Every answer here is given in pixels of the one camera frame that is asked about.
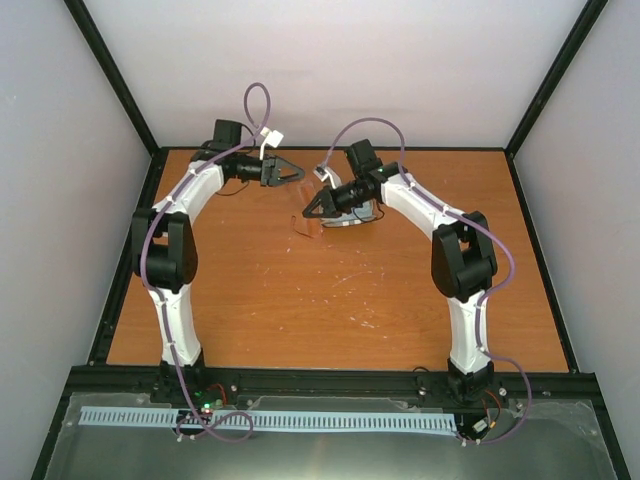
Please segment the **orange wooden board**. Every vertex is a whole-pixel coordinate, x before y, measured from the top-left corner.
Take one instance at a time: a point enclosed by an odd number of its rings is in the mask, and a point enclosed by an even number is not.
[[[190,151],[170,153],[158,191],[166,195],[186,171]],[[322,151],[280,155],[307,171]],[[379,152],[385,162],[397,152]],[[331,165],[343,179],[342,153]],[[413,151],[406,166],[441,199],[480,210],[517,262],[513,284],[489,301],[489,347],[528,371],[567,371],[560,341],[504,155]],[[223,193],[239,187],[232,180]],[[194,225],[199,270],[192,288],[195,327],[209,366],[340,369],[446,369],[449,311],[430,275],[431,244],[408,220],[385,209],[383,220],[324,229],[306,238],[299,185],[250,184],[216,196]],[[499,272],[508,264],[497,252]],[[109,354],[110,364],[160,361],[153,304],[133,277]],[[496,365],[511,370],[509,365]]]

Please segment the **black metal frame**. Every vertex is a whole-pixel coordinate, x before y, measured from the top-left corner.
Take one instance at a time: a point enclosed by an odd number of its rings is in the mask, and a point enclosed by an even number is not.
[[[91,19],[82,0],[65,0],[69,11],[76,20],[89,47],[100,63],[107,79],[111,83],[118,99],[138,132],[140,139],[152,155],[151,165],[145,179],[138,206],[149,207],[162,177],[167,156],[172,149],[191,149],[193,147],[159,148],[146,121],[120,74],[107,46],[105,45],[95,23]],[[549,100],[554,89],[569,67],[573,57],[582,45],[591,27],[604,8],[607,0],[589,0],[577,19],[571,33],[564,42],[558,56],[542,82],[538,92],[525,112],[518,128],[506,148],[410,148],[410,150],[480,150],[503,151],[512,177],[514,188],[520,202],[527,231],[533,245],[538,267],[542,276],[547,299],[556,323],[558,336],[570,373],[534,373],[529,374],[534,398],[585,399],[594,406],[603,437],[609,449],[618,478],[630,478],[620,446],[611,425],[598,382],[593,374],[579,373],[575,354],[562,319],[557,298],[544,256],[540,248],[535,228],[527,207],[522,186],[514,164],[518,149],[531,131],[535,121]],[[317,149],[326,147],[290,147],[290,149]],[[43,479],[53,453],[53,448],[60,430],[64,414],[73,393],[80,392],[131,392],[149,393],[153,400],[169,401],[183,405],[184,399],[175,385],[171,385],[171,372],[166,366],[109,366],[107,356],[113,335],[126,296],[132,268],[129,262],[129,237],[122,251],[114,281],[109,292],[98,331],[91,348],[88,364],[73,367],[55,412],[51,428],[45,440],[40,458],[33,472],[32,479]],[[192,382],[204,381],[208,384],[221,383],[230,392],[230,400],[240,408],[263,395],[309,395],[309,396],[347,396],[347,397],[385,397],[406,401],[410,405],[442,408],[446,412],[459,415],[476,414],[482,411],[479,404],[461,406],[449,396],[446,387],[445,372],[352,372],[352,371],[318,371],[318,370],[268,370],[268,369],[232,369],[207,368],[187,369]],[[511,398],[522,398],[525,395],[521,377],[514,373],[496,373],[496,386],[503,386]]]

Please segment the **white cable tray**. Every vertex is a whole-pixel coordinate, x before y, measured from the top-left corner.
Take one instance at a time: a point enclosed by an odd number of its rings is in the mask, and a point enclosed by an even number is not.
[[[234,410],[216,410],[215,421]],[[174,408],[82,407],[79,425],[113,427],[162,427],[177,425],[186,410]],[[454,417],[448,413],[364,413],[364,412],[297,412],[248,410],[257,432],[393,432],[455,435]],[[202,428],[197,420],[189,419],[183,428]],[[225,420],[216,429],[247,430],[241,416]]]

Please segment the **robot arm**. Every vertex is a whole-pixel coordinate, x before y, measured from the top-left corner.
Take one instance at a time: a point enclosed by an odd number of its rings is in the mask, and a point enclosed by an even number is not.
[[[444,204],[409,173],[406,176],[412,187],[407,185],[396,163],[383,166],[368,140],[355,143],[346,153],[355,180],[338,187],[325,186],[303,216],[336,217],[375,199],[400,212],[432,241],[431,275],[438,290],[447,297],[451,317],[450,383],[459,397],[465,397],[489,383],[493,373],[493,364],[477,345],[475,319],[476,303],[491,286],[491,278],[497,272],[491,241],[420,198],[415,189],[420,189],[436,204]],[[322,178],[323,167],[316,170]],[[449,206],[446,211],[466,215]],[[479,212],[467,216],[487,226]],[[469,246],[463,250],[462,244],[466,243]],[[487,342],[485,312],[482,308],[477,326],[484,346]]]
[[[198,254],[191,226],[204,206],[230,178],[238,178],[243,182],[259,181],[262,186],[276,187],[304,177],[304,170],[273,155],[267,155],[261,160],[245,154],[235,154],[197,173],[208,158],[240,143],[240,129],[241,124],[218,120],[214,132],[214,140],[218,139],[215,149],[206,148],[194,156],[184,177],[177,184],[179,186],[187,177],[193,177],[186,187],[178,191],[179,187],[176,186],[152,208],[137,209],[133,215],[133,267],[139,276],[142,247],[151,222],[159,211],[170,204],[154,232],[155,238],[164,236],[167,237],[167,242],[165,245],[152,242],[146,260],[147,279],[155,288],[149,290],[149,295],[155,305],[162,333],[162,360],[170,365],[174,362],[162,321],[163,307],[166,307],[169,328],[180,364],[193,365],[202,351],[194,330],[191,311],[191,282],[198,268]],[[220,137],[228,140],[220,142]],[[285,167],[294,173],[282,175]]]

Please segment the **white wall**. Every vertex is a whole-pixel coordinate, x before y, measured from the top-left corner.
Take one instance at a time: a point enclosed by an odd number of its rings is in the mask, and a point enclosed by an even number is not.
[[[0,14],[0,478],[86,361],[148,155],[62,1]]]
[[[580,367],[640,478],[640,2],[609,2],[516,157]]]
[[[375,114],[410,145],[487,147],[507,144],[584,4],[87,1],[162,145],[200,144],[214,118],[243,119],[244,89],[260,80],[287,145],[328,145]],[[397,144],[390,129],[366,128],[374,144]]]

